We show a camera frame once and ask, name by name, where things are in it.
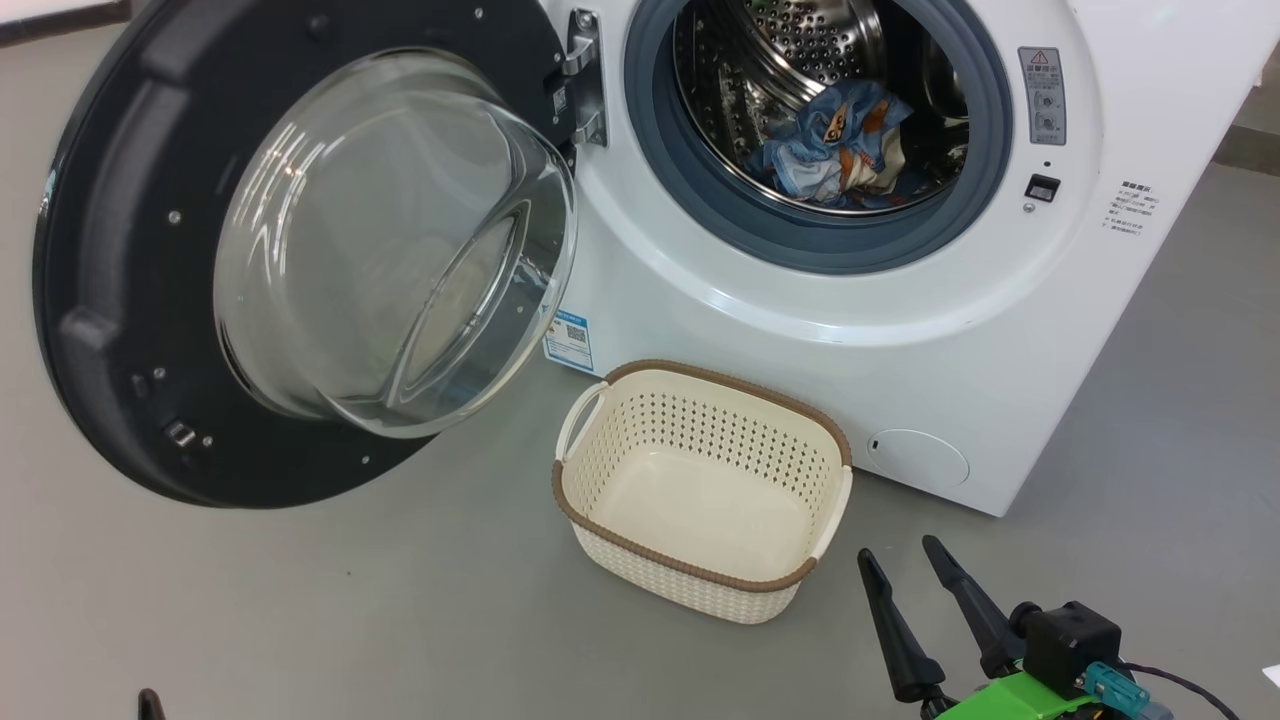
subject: white plastic basket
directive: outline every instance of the white plastic basket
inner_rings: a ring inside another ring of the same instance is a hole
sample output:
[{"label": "white plastic basket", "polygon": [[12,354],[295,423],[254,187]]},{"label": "white plastic basket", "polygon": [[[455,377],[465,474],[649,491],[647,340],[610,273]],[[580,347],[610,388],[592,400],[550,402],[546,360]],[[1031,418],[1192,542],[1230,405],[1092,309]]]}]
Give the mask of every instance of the white plastic basket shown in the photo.
[{"label": "white plastic basket", "polygon": [[791,602],[852,482],[849,443],[822,413],[658,360],[625,365],[579,397],[553,468],[556,501],[593,560],[745,624]]}]

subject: laundry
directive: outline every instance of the laundry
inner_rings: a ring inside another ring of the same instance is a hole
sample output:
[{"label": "laundry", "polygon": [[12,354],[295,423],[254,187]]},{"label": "laundry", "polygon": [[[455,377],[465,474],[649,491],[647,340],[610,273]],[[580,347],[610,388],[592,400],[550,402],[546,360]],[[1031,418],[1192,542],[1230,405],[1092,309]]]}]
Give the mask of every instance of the laundry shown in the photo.
[{"label": "laundry", "polygon": [[852,187],[845,191],[850,208],[865,208],[868,210],[887,210],[900,208],[929,188],[937,187],[937,179],[927,176],[915,168],[902,169],[888,187],[868,186],[865,188]]},{"label": "laundry", "polygon": [[787,197],[865,206],[863,199],[892,195],[906,168],[900,126],[910,114],[877,82],[841,81],[805,105],[792,128],[765,140],[748,168]]}]

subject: door hinge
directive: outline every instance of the door hinge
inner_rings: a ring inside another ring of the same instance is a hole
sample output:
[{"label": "door hinge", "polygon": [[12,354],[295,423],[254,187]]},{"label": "door hinge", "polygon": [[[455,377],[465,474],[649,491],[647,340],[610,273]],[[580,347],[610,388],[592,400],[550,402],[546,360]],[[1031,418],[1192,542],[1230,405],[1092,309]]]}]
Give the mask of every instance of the door hinge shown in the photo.
[{"label": "door hinge", "polygon": [[575,9],[568,17],[568,50],[561,65],[566,85],[573,90],[573,117],[577,118],[577,127],[570,138],[573,145],[609,145],[600,58],[600,15]]}]

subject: washing machine door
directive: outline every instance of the washing machine door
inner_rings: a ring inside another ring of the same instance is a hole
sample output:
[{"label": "washing machine door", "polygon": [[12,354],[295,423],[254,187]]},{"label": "washing machine door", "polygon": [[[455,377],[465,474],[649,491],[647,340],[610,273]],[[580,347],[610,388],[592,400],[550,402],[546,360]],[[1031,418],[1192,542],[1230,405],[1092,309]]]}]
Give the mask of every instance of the washing machine door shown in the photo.
[{"label": "washing machine door", "polygon": [[572,90],[535,0],[152,3],[70,120],[36,238],[72,418],[188,502],[393,468],[550,323]]}]

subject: round panel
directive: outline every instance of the round panel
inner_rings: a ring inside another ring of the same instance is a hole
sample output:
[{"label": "round panel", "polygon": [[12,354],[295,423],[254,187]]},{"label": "round panel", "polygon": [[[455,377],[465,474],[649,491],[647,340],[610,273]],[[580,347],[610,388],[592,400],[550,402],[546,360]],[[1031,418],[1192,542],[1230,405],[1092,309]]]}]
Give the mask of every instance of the round panel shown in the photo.
[{"label": "round panel", "polygon": [[876,469],[900,483],[937,492],[969,479],[969,461],[945,439],[919,430],[884,430],[867,443]]}]

